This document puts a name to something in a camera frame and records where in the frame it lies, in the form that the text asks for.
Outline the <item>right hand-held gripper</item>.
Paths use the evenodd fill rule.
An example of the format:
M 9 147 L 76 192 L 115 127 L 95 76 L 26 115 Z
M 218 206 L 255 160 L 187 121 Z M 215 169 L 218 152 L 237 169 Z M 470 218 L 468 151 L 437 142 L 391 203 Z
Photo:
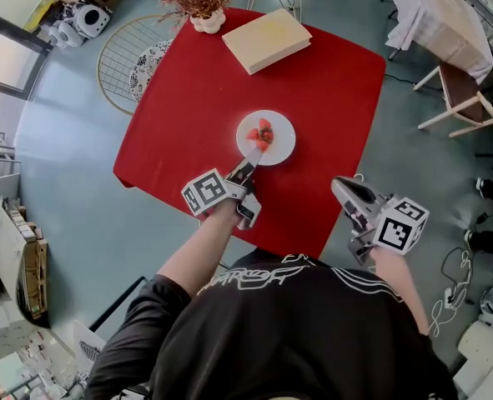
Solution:
M 413 200 L 397 195 L 381 197 L 366 182 L 335 177 L 331 191 L 353 224 L 348 248 L 360 265 L 370 250 L 385 248 L 401 256 L 420 239 L 430 212 Z

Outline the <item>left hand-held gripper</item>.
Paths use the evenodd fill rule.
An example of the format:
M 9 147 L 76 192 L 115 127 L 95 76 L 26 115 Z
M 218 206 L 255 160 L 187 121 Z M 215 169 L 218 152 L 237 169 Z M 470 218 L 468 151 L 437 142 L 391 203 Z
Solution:
M 209 210 L 226 199 L 235 201 L 235 210 L 241 217 L 238 229 L 248 230 L 255 224 L 261 211 L 261 204 L 253 193 L 253 172 L 263 157 L 259 147 L 250 151 L 223 178 L 216 169 L 188 182 L 181 194 L 189 211 L 195 216 L 207 216 Z

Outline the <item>white round plate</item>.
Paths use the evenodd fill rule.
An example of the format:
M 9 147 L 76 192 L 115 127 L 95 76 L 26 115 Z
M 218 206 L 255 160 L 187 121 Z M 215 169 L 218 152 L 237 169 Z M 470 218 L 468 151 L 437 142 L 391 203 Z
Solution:
M 260 166 L 274 166 L 286 160 L 294 150 L 296 135 L 292 123 L 284 115 L 272 110 L 258 110 L 247 115 L 239 124 L 235 141 L 239 151 L 246 156 L 256 146 L 256 141 L 248 140 L 247 134 L 259 128 L 259 120 L 265 118 L 272 125 L 274 140 L 259 160 Z

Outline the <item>person's right forearm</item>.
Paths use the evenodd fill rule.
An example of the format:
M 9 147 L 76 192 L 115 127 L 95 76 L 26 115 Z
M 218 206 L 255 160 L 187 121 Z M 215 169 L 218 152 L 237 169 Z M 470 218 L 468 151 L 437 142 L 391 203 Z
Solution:
M 375 261 L 376 275 L 399 294 L 411 311 L 419 332 L 428 336 L 430 324 L 405 258 L 382 247 L 373 247 L 370 257 Z

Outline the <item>person's left forearm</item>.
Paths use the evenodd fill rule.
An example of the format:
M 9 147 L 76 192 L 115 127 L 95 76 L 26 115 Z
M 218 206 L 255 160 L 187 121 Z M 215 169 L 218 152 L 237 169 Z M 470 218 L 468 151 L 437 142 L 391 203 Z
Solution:
M 241 220 L 236 207 L 237 202 L 230 198 L 220 202 L 158 274 L 177 283 L 193 298 L 211 280 Z

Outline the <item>table with red cloth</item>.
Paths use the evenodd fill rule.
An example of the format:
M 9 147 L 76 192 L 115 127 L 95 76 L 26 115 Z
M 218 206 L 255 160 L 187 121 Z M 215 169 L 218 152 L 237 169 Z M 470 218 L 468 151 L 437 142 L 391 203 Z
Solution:
M 355 174 L 375 116 L 385 60 L 342 37 L 311 29 L 310 44 L 248 74 L 221 33 L 180 29 L 128 125 L 113 171 L 126 187 L 187 210 L 188 181 L 241 158 L 235 135 L 268 109 L 292 124 L 293 152 L 254 173 L 260 215 L 236 236 L 272 253 L 318 257 L 340 214 L 334 177 Z

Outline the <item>beige closed book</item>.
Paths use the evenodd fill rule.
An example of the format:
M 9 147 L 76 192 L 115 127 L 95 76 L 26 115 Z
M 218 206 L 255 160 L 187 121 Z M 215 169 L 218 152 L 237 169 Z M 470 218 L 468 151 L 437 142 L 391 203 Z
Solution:
M 281 8 L 235 28 L 224 43 L 249 75 L 310 45 L 311 33 Z

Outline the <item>black-and-white patterned cushion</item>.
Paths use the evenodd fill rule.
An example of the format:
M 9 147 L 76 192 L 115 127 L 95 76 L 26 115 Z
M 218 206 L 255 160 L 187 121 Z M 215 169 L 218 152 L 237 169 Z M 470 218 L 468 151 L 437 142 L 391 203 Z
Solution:
M 161 41 L 148 47 L 134 63 L 129 75 L 129 90 L 136 103 L 140 102 L 146 87 L 149 85 L 172 41 L 172 39 Z

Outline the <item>light wooden chair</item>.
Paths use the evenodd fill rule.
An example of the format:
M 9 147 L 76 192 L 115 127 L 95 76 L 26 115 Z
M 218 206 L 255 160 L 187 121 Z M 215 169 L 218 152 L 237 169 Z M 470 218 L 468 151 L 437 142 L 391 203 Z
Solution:
M 449 63 L 441 62 L 415 84 L 413 90 L 416 92 L 423 88 L 435 76 L 440 79 L 445 111 L 419 124 L 419 130 L 425 130 L 447 118 L 457 118 L 466 123 L 467 127 L 449 134 L 449 138 L 456 138 L 493 125 L 493 105 L 485 98 L 477 81 L 469 73 Z

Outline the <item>person's black printed shirt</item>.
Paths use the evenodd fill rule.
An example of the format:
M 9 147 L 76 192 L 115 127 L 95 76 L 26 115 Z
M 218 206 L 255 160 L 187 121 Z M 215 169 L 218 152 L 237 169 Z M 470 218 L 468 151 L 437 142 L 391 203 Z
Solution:
M 407 304 L 373 273 L 250 254 L 190 296 L 157 275 L 90 372 L 86 400 L 458 400 Z

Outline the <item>white-clothed table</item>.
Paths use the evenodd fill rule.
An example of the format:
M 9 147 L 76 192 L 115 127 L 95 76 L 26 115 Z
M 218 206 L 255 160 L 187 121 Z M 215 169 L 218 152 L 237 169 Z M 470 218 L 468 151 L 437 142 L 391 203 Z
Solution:
M 465 0 L 392 0 L 398 24 L 386 45 L 405 51 L 417 43 L 482 83 L 493 57 L 475 9 Z

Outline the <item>white plastic chair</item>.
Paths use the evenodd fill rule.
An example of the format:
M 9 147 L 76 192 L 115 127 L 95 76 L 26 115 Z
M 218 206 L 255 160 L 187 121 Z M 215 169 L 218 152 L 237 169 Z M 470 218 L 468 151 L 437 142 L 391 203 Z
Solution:
M 473 322 L 463 333 L 458 351 L 465 359 L 454 376 L 467 400 L 493 400 L 493 329 Z

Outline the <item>black door frame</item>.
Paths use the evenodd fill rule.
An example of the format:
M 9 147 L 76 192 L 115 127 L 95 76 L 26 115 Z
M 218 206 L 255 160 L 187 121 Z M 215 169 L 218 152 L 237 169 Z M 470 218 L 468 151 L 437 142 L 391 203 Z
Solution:
M 27 101 L 53 46 L 0 17 L 0 93 Z

